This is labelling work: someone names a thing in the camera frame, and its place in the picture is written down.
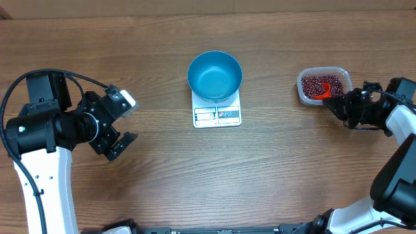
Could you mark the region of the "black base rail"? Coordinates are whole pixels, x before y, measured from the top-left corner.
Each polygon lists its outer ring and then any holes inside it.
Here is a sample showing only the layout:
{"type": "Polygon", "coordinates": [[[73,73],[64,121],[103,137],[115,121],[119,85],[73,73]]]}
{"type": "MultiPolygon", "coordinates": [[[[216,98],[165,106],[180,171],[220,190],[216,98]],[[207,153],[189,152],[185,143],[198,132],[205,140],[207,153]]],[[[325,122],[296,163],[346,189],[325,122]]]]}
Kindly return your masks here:
{"type": "Polygon", "coordinates": [[[308,234],[330,233],[325,230],[323,218],[308,223],[280,224],[272,227],[211,227],[172,229],[170,227],[140,227],[133,219],[109,224],[102,229],[81,231],[82,234],[132,233],[132,234],[308,234]]]}

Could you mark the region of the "clear plastic container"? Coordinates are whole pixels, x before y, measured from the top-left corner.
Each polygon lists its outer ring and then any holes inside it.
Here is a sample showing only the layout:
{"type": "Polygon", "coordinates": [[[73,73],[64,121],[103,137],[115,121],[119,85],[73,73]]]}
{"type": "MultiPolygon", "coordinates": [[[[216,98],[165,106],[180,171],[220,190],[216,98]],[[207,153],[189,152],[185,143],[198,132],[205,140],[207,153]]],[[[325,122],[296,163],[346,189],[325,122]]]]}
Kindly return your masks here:
{"type": "Polygon", "coordinates": [[[339,78],[340,83],[343,86],[343,92],[348,92],[353,89],[351,78],[349,73],[339,67],[327,66],[327,67],[317,67],[317,68],[307,68],[302,71],[297,78],[297,88],[300,102],[306,106],[323,106],[322,100],[309,98],[306,96],[306,88],[302,86],[302,79],[305,77],[319,77],[325,75],[332,75],[339,78]]]}

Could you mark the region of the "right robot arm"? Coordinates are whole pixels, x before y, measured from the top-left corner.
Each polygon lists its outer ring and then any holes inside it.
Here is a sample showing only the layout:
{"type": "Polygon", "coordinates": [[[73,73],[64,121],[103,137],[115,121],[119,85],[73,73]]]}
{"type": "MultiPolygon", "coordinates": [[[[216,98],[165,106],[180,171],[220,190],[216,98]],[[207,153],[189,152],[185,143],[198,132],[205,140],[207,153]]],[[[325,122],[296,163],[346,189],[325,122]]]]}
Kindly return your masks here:
{"type": "Polygon", "coordinates": [[[398,149],[375,177],[370,194],[348,207],[329,210],[311,225],[315,233],[372,233],[384,228],[415,229],[415,82],[393,78],[386,89],[362,88],[323,99],[349,129],[369,125],[394,136],[398,149]]]}

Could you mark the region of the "red measuring scoop blue handle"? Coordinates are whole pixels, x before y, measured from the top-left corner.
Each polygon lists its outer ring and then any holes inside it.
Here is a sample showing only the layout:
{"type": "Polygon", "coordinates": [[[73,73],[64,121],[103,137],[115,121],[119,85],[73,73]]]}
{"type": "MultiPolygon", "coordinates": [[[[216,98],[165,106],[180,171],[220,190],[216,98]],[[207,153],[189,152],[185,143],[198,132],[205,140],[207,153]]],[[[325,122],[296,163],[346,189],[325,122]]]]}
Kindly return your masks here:
{"type": "Polygon", "coordinates": [[[323,100],[326,98],[330,98],[331,95],[331,87],[329,83],[322,82],[322,87],[324,88],[324,93],[321,95],[313,96],[313,99],[316,100],[323,100]]]}

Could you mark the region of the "blue bowl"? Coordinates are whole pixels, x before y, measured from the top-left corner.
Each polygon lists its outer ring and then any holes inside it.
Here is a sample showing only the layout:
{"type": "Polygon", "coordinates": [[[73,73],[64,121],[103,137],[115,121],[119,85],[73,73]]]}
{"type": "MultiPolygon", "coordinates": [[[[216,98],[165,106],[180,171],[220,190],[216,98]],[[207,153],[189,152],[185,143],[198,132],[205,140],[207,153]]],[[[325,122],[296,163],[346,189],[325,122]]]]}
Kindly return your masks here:
{"type": "Polygon", "coordinates": [[[187,70],[190,89],[200,99],[211,103],[229,99],[239,90],[242,80],[241,65],[223,51],[208,51],[198,55],[187,70]]]}

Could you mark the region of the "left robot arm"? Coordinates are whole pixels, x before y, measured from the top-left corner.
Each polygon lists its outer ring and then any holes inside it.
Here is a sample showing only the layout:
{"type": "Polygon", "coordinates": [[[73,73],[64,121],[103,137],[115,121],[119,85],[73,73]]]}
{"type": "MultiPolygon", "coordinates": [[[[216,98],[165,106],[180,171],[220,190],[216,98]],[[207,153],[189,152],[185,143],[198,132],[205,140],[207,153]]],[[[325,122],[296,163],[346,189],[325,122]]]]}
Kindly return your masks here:
{"type": "Polygon", "coordinates": [[[78,233],[71,190],[72,151],[77,145],[87,143],[113,161],[138,137],[112,126],[138,107],[128,91],[113,84],[83,77],[102,87],[105,95],[81,91],[80,102],[71,108],[67,82],[80,78],[66,70],[30,71],[12,83],[1,104],[4,113],[15,87],[27,83],[29,102],[15,118],[1,121],[1,140],[20,180],[30,233],[78,233]]]}

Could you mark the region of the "red beans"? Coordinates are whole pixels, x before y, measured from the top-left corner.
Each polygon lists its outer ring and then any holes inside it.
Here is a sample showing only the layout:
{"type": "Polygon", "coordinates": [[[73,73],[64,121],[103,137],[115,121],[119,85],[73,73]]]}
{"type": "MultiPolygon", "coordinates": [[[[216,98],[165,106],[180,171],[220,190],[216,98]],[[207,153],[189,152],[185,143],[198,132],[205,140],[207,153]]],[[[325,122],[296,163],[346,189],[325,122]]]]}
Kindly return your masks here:
{"type": "Polygon", "coordinates": [[[306,88],[306,96],[313,98],[313,96],[323,94],[324,88],[322,87],[322,82],[330,84],[331,98],[344,94],[343,86],[340,83],[339,78],[332,75],[325,75],[319,77],[305,77],[302,79],[302,86],[303,88],[306,88]]]}

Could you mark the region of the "white digital kitchen scale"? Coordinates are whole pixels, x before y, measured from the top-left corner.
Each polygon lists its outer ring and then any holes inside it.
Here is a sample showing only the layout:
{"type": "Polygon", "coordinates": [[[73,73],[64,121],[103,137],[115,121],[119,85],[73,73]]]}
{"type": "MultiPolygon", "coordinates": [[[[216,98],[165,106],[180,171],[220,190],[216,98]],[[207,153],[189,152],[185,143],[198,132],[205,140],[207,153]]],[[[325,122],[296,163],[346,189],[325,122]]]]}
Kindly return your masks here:
{"type": "Polygon", "coordinates": [[[196,129],[235,127],[242,123],[239,91],[220,103],[204,101],[192,92],[192,124],[196,129]]]}

